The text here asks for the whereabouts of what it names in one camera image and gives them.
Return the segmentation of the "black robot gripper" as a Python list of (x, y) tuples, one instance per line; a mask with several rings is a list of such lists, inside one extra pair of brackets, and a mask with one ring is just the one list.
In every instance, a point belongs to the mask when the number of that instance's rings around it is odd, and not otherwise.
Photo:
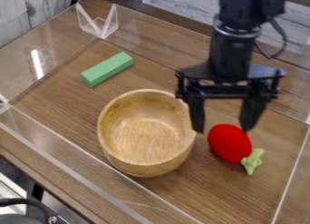
[(204, 130), (204, 99), (244, 99), (239, 124), (247, 132), (277, 97), (277, 83), (285, 72), (251, 63), (259, 35), (259, 27), (232, 29), (215, 18), (208, 59), (175, 72), (175, 97), (187, 100), (192, 130), (197, 133)]

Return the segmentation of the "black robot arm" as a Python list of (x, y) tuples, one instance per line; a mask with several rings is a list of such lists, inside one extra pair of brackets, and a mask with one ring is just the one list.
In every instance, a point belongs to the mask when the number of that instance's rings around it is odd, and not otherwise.
[(175, 97), (188, 106), (192, 130), (204, 129), (204, 101), (240, 99), (239, 125), (248, 131), (267, 104), (277, 98), (279, 80), (285, 71), (251, 63), (261, 24), (283, 34), (275, 17), (284, 13), (285, 0), (219, 0), (212, 20), (208, 59), (175, 72)]

